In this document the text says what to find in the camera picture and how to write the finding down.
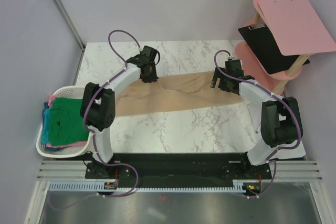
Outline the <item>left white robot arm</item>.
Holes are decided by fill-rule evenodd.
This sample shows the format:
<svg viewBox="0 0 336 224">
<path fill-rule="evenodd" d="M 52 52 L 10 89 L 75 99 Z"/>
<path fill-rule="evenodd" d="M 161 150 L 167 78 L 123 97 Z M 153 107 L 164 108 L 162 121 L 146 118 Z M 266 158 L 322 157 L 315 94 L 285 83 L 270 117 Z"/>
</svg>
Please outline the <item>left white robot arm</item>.
<svg viewBox="0 0 336 224">
<path fill-rule="evenodd" d="M 100 163 L 97 173 L 103 178 L 111 178 L 115 165 L 109 162 L 113 157 L 110 126 L 116 118 L 116 99 L 130 84 L 141 80 L 144 83 L 157 82 L 156 64 L 160 53 L 149 46 L 125 61 L 125 66 L 102 85 L 89 82 L 84 89 L 80 115 L 82 127 L 89 131 L 92 138 L 93 157 Z"/>
</svg>

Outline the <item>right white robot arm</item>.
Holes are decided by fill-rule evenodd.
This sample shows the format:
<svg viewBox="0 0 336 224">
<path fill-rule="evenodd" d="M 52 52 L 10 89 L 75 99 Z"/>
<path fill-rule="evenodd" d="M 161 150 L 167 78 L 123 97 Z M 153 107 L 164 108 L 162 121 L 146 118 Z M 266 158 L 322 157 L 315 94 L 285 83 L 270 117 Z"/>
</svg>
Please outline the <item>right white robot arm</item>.
<svg viewBox="0 0 336 224">
<path fill-rule="evenodd" d="M 272 159 L 302 158 L 306 152 L 298 102 L 271 93 L 252 76 L 246 76 L 239 60 L 228 60 L 225 67 L 216 67 L 211 87 L 235 93 L 249 100 L 260 113 L 257 119 L 257 143 L 245 154 L 240 166 L 241 174 L 248 179 L 259 173 L 259 165 Z"/>
</svg>

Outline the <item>beige t shirt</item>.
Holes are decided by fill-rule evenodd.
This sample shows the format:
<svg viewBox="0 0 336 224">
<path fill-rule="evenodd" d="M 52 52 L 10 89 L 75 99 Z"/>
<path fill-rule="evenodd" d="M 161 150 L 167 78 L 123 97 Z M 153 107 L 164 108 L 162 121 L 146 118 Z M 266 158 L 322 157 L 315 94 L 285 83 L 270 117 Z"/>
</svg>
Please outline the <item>beige t shirt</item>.
<svg viewBox="0 0 336 224">
<path fill-rule="evenodd" d="M 117 97 L 116 116 L 183 111 L 241 103 L 242 98 L 211 88 L 213 72 L 160 77 L 157 82 L 141 80 L 130 84 Z"/>
</svg>

